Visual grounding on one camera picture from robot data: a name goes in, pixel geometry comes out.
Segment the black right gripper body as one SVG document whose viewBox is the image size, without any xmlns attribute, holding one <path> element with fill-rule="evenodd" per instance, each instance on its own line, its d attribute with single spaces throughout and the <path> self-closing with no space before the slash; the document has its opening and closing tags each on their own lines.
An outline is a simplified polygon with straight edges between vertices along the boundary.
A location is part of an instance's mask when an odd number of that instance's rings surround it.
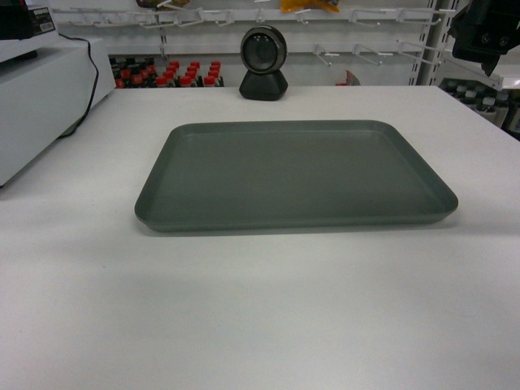
<svg viewBox="0 0 520 390">
<path fill-rule="evenodd" d="M 519 1 L 470 1 L 454 16 L 450 35 L 454 58 L 496 64 L 519 46 Z"/>
</svg>

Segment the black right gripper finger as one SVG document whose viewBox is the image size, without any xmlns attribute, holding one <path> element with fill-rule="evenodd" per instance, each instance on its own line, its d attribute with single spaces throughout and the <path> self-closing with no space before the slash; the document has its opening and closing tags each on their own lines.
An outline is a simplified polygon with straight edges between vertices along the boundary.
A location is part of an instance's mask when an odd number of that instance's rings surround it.
<svg viewBox="0 0 520 390">
<path fill-rule="evenodd" d="M 499 54 L 491 54 L 485 56 L 481 64 L 481 68 L 487 77 L 490 77 L 492 75 L 500 59 L 501 56 Z"/>
</svg>

